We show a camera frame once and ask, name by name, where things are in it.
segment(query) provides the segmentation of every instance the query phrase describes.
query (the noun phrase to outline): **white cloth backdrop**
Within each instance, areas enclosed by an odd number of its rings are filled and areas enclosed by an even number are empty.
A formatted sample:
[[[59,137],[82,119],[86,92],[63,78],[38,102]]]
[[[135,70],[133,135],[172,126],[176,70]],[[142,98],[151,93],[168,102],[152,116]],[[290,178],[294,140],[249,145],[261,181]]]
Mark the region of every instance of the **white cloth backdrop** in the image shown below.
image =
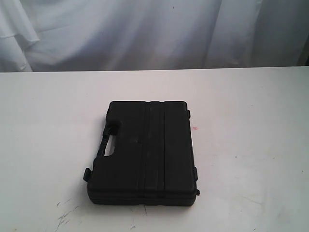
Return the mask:
[[[0,0],[0,71],[296,65],[309,0]]]

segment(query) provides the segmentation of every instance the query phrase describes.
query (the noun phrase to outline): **black plastic case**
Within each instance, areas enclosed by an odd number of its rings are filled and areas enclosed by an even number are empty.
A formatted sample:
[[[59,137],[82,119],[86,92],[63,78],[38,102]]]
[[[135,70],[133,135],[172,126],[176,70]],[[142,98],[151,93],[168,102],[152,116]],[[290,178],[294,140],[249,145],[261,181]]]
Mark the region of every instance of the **black plastic case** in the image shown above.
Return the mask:
[[[192,205],[199,190],[189,118],[183,101],[111,102],[93,171],[84,174],[90,200]],[[114,152],[104,156],[110,135],[116,137]]]

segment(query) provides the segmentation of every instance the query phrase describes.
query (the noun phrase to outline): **white table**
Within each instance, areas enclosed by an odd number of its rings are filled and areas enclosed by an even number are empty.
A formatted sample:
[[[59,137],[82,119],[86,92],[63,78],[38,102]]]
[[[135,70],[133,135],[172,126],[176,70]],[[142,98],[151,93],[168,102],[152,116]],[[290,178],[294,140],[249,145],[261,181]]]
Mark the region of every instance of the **white table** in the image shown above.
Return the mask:
[[[88,199],[110,101],[188,103],[192,207]],[[309,67],[0,73],[1,232],[304,232]]]

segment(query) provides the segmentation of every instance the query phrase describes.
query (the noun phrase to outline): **white tabletop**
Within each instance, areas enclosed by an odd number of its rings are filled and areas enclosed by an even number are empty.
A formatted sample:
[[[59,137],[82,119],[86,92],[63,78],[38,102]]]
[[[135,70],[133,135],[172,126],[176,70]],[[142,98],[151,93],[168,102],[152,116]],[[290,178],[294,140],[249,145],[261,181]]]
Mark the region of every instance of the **white tabletop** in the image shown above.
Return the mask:
[[[192,207],[90,202],[114,100],[186,101]],[[1,232],[292,232],[309,228],[309,67],[0,73]]]

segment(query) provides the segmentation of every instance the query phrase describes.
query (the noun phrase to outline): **tool case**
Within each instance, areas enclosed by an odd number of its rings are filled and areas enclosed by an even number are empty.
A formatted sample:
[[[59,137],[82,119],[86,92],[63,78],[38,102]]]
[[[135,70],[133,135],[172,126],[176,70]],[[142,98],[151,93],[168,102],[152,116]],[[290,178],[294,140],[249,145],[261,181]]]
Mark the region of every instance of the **tool case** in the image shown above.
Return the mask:
[[[113,101],[92,171],[84,180],[95,204],[190,206],[199,195],[183,101]],[[110,135],[113,153],[105,155]]]

